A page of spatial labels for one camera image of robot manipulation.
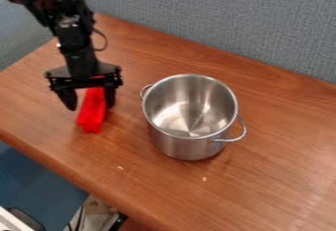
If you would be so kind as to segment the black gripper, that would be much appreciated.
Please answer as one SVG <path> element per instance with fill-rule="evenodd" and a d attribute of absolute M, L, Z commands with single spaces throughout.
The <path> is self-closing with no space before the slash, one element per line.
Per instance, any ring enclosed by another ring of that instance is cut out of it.
<path fill-rule="evenodd" d="M 78 28 L 56 29 L 58 51 L 65 65 L 48 70 L 44 77 L 68 110 L 74 111 L 77 94 L 74 89 L 105 87 L 105 102 L 110 108 L 116 104 L 116 88 L 124 84 L 121 67 L 97 59 L 90 32 Z"/>

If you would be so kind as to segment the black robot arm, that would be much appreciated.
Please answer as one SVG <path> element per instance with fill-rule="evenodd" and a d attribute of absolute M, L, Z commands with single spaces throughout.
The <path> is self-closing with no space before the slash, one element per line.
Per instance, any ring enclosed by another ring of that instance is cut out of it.
<path fill-rule="evenodd" d="M 25 7 L 42 27 L 57 38 L 57 49 L 65 65 L 44 72 L 49 89 L 68 110 L 77 106 L 76 90 L 100 87 L 106 107 L 116 104 L 116 90 L 124 84 L 121 67 L 104 63 L 96 56 L 108 43 L 97 48 L 92 34 L 105 35 L 94 28 L 94 13 L 85 0 L 8 0 Z"/>

